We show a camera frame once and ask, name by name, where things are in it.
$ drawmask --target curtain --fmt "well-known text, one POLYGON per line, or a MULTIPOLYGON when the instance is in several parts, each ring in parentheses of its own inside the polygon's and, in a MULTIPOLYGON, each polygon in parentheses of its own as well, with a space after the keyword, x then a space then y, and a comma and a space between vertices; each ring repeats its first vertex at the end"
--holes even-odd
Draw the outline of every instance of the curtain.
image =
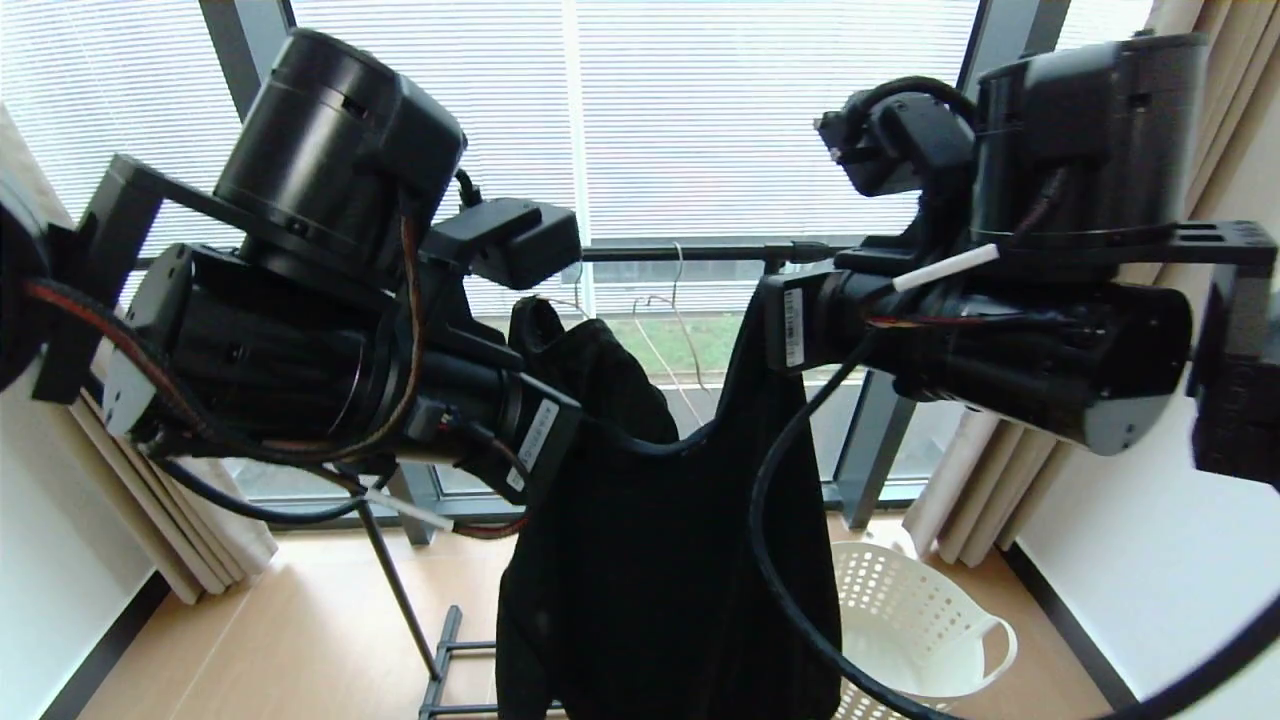
MULTIPOLYGON (((3 104, 0 165, 26 186, 46 218, 67 227, 76 225, 3 104)), ((101 374, 102 368, 102 363, 95 363, 96 374, 101 374)), ((178 486, 128 443, 108 434, 102 409, 87 392, 82 392, 81 400, 70 407, 51 410, 61 432, 79 436, 73 441, 79 452, 100 455, 83 459, 86 462, 100 465, 105 460, 114 470, 86 473, 84 482, 93 483, 119 512, 174 594, 184 602, 196 602, 205 592, 221 593, 266 568, 276 544, 265 524, 209 505, 178 486)), ((182 462, 205 482, 239 495, 220 461, 182 462)))
MULTIPOLYGON (((1199 131, 1184 208, 1215 218, 1242 147, 1280 85, 1275 3, 1157 0, 1147 27, 1158 35, 1202 32, 1210 55, 1199 131)), ((1179 268, 1133 264, 1119 281, 1169 284, 1179 268)), ((974 566, 992 546, 1009 548, 1070 456, 1071 446, 1033 428, 966 411, 929 484, 904 519, 918 552, 937 543, 947 562, 974 566)))

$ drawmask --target laundry basket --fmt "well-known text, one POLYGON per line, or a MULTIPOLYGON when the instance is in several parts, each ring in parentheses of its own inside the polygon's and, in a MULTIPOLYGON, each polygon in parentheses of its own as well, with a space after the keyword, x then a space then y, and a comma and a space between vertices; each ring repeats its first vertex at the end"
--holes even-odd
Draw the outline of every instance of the laundry basket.
MULTIPOLYGON (((928 565, 863 542, 831 546, 840 588, 844 655, 881 683, 946 710, 1009 670, 1018 637, 963 589, 928 565), (983 637, 1009 634, 1009 652, 986 674, 983 637)), ((845 680, 840 720, 901 717, 845 680)))

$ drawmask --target barcode label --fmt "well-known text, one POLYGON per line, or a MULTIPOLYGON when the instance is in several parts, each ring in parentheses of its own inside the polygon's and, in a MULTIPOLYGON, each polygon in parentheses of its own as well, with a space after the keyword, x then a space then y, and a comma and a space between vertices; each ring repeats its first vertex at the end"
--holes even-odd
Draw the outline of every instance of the barcode label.
MULTIPOLYGON (((547 436, 552 432, 552 425, 556 424, 556 415, 559 415, 559 405, 556 405, 550 400, 543 400, 543 404, 538 406, 538 413, 534 413, 534 421, 530 423, 529 432, 525 433, 525 442, 520 443, 520 452, 516 456, 525 464, 525 468, 529 468, 530 473, 534 470, 534 465, 538 464, 538 455, 543 451, 543 445, 547 442, 547 436)), ((507 473, 507 484, 517 492, 525 489, 525 479, 520 477, 520 473, 515 468, 507 473)))
POLYGON ((804 290, 782 293, 782 316, 787 347, 787 368, 804 364, 804 290))

